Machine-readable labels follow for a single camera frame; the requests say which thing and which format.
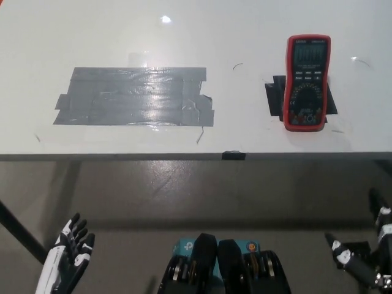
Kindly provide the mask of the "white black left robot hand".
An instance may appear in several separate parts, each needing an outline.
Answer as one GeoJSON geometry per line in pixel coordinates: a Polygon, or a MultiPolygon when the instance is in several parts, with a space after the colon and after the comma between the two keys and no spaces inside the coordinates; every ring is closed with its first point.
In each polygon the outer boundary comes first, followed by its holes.
{"type": "Polygon", "coordinates": [[[87,269],[95,243],[87,220],[76,213],[49,250],[37,284],[36,294],[72,293],[87,269]]]}

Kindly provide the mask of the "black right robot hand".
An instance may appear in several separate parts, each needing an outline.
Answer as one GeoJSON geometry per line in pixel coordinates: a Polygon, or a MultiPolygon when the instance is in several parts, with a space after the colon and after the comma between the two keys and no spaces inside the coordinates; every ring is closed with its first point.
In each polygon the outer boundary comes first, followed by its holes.
{"type": "Polygon", "coordinates": [[[367,241],[342,243],[332,233],[325,233],[325,239],[338,269],[368,289],[391,293],[391,206],[375,188],[369,190],[368,200],[377,233],[375,251],[367,241]]]}

